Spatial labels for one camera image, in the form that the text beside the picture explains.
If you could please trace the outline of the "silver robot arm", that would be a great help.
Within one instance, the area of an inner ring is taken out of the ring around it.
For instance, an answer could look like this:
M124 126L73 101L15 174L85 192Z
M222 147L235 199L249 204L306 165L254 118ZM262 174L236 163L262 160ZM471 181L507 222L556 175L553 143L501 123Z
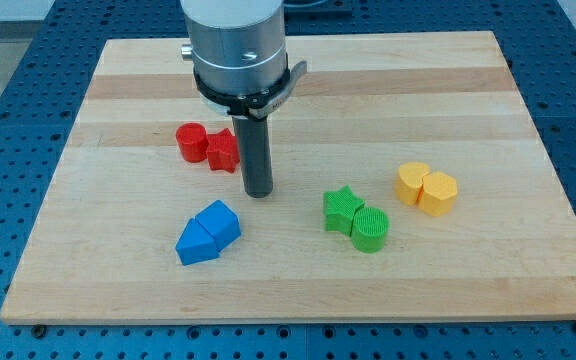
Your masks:
M181 0L200 93L230 105L288 82L282 0Z

